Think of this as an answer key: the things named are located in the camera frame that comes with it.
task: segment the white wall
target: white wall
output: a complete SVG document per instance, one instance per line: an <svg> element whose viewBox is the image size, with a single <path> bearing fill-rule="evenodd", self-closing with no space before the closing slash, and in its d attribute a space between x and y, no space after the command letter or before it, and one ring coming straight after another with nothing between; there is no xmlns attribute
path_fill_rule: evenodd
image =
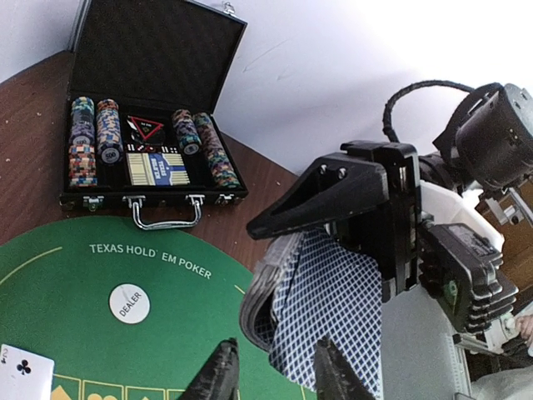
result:
<svg viewBox="0 0 533 400"><path fill-rule="evenodd" d="M219 2L202 0L213 7ZM293 172L356 138L386 140L381 115L422 79L533 92L531 11L506 0L231 0L249 22L216 110L223 130ZM422 89L393 122L419 153L463 94Z"/></svg>
<svg viewBox="0 0 533 400"><path fill-rule="evenodd" d="M0 83L67 49L79 0L0 0Z"/></svg>

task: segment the black cylinder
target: black cylinder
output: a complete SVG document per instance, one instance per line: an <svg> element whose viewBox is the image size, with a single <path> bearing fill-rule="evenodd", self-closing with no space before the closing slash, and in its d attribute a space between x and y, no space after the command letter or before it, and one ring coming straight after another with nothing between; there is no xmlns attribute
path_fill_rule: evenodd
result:
<svg viewBox="0 0 533 400"><path fill-rule="evenodd" d="M457 151L483 188L498 190L533 169L532 133L533 98L507 84L459 128Z"/></svg>

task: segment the poker chip case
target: poker chip case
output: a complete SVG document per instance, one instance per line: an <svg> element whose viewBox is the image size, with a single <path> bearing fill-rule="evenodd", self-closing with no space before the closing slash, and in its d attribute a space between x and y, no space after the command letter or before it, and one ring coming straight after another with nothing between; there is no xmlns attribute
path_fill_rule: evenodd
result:
<svg viewBox="0 0 533 400"><path fill-rule="evenodd" d="M202 204L239 203L247 187L212 114L247 24L187 0L92 0L82 18L67 91L62 209L131 208L138 227L158 229L196 225ZM74 125L91 118L92 136L79 140ZM205 121L207 131L197 124L199 136L187 133ZM173 175L165 181L166 171ZM141 208L186 204L195 209L190 222L140 217Z"/></svg>

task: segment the stack of poker chips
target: stack of poker chips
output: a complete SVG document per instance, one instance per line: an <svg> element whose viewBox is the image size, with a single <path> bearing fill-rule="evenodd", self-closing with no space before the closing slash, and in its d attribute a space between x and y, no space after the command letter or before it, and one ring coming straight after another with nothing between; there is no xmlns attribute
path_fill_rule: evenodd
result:
<svg viewBox="0 0 533 400"><path fill-rule="evenodd" d="M212 120L205 112L194 116L194 123L203 142L203 152L217 186L238 188L241 186L232 163L222 146Z"/></svg>
<svg viewBox="0 0 533 400"><path fill-rule="evenodd" d="M97 139L97 153L104 163L113 165L122 160L124 146L118 104L110 98L97 105Z"/></svg>
<svg viewBox="0 0 533 400"><path fill-rule="evenodd" d="M74 144L68 149L68 178L70 187L97 186L97 160L94 146Z"/></svg>
<svg viewBox="0 0 533 400"><path fill-rule="evenodd" d="M187 110L176 110L172 114L172 126L176 132L180 150L187 156L198 153L202 141L192 121L191 113Z"/></svg>
<svg viewBox="0 0 533 400"><path fill-rule="evenodd" d="M94 102L89 97L78 97L72 102L70 116L69 144L94 145Z"/></svg>

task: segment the cable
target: cable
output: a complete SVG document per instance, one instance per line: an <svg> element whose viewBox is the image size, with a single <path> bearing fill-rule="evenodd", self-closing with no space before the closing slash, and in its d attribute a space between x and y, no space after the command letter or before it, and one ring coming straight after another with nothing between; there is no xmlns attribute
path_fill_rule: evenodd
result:
<svg viewBox="0 0 533 400"><path fill-rule="evenodd" d="M396 135L396 132L392 128L392 108L396 104L398 100L403 98L408 93L413 92L414 90L421 89L421 88L429 88L432 86L442 86L444 88L454 88L458 90L462 90L463 92L472 93L474 92L474 88L470 86L466 86L460 83L455 83L452 81L439 81L439 80L431 80L431 81L422 81L417 83L412 83L411 85L404 87L403 89L399 90L398 92L394 93L392 97L389 99L388 102L386 102L385 110L383 111L383 133L389 138L391 142L400 142L398 139L398 136Z"/></svg>

